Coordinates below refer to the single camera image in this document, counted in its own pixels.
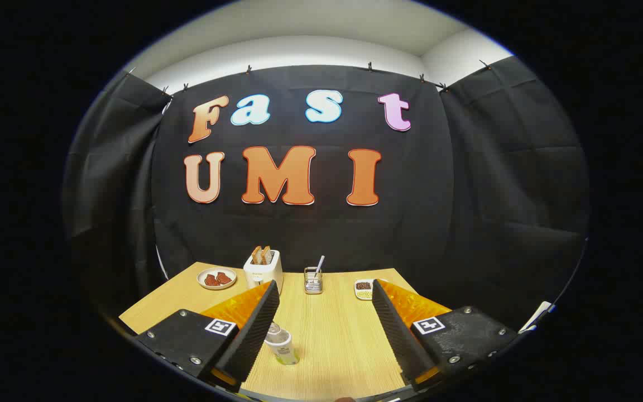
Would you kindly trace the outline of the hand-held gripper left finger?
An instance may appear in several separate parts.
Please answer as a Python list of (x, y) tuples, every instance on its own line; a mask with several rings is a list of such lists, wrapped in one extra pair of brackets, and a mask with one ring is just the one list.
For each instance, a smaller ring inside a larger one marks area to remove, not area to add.
[(279, 306), (275, 280), (202, 313), (180, 309), (135, 336), (151, 353), (199, 381), (239, 391)]

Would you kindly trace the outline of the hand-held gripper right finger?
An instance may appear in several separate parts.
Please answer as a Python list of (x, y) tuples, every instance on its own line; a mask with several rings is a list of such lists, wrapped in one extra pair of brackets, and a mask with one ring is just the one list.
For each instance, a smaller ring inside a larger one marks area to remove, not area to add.
[(414, 391), (466, 381), (519, 336), (479, 308), (449, 309), (385, 280), (372, 281), (372, 304)]

